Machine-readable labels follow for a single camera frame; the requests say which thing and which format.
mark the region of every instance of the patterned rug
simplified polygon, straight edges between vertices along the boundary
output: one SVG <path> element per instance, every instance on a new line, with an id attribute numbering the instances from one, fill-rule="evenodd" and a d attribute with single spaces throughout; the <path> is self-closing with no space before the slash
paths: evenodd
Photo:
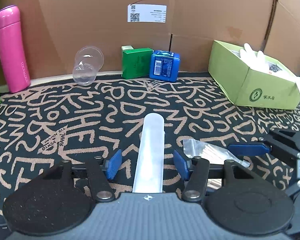
<path id="1" fill-rule="evenodd" d="M 123 164 L 111 186 L 116 196 L 131 191 L 143 118 L 149 113 L 165 119 L 163 190 L 178 194 L 184 186 L 172 152 L 183 139 L 226 147 L 255 141 L 270 127 L 300 130 L 300 104 L 293 111 L 234 106 L 208 73 L 182 73 L 176 83 L 113 75 L 82 87 L 66 80 L 1 99 L 0 223 L 5 198 L 61 159 L 80 163 L 122 149 Z M 273 156 L 244 160 L 280 189 L 293 178 L 293 169 Z M 89 194 L 85 179 L 76 187 Z"/>

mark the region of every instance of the white label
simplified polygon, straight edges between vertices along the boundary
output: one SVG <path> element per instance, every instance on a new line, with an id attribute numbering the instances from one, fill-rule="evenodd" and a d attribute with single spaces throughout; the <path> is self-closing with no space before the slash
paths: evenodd
<path id="1" fill-rule="evenodd" d="M 156 4 L 129 4 L 128 22 L 165 23 L 167 14 L 166 5 Z"/>
<path id="2" fill-rule="evenodd" d="M 162 61 L 160 61 L 160 60 L 156 60 L 154 62 L 154 71 L 153 71 L 154 75 L 160 76 L 160 74 L 161 74 L 161 65 L 162 65 Z"/>

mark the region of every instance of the blue pad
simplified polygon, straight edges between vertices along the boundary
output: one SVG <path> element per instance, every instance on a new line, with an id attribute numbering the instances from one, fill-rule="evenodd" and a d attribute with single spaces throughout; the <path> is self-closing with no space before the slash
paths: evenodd
<path id="1" fill-rule="evenodd" d="M 261 142 L 229 144 L 227 150 L 234 156 L 259 156 L 270 153 L 270 148 Z"/>
<path id="2" fill-rule="evenodd" d="M 190 179 L 190 171 L 188 170 L 186 160 L 176 151 L 173 151 L 173 162 L 181 178 L 184 181 Z"/>
<path id="3" fill-rule="evenodd" d="M 105 175 L 107 179 L 113 179 L 117 174 L 120 166 L 122 164 L 122 151 L 118 150 L 115 155 L 112 156 L 110 160 L 108 160 L 108 167 L 105 171 Z"/>

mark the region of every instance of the pink water bottle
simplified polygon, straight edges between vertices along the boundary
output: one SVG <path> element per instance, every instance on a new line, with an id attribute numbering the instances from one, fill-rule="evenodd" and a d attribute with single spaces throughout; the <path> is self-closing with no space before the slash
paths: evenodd
<path id="1" fill-rule="evenodd" d="M 17 6 L 0 10 L 0 60 L 11 93 L 30 85 L 22 44 L 20 11 Z"/>

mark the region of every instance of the qr code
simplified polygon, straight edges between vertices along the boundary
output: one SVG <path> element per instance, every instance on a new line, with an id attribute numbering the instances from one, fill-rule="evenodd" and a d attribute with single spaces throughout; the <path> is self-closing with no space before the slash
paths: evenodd
<path id="1" fill-rule="evenodd" d="M 131 13 L 130 14 L 130 21 L 131 22 L 139 22 L 140 21 L 140 14 L 139 13 Z"/>

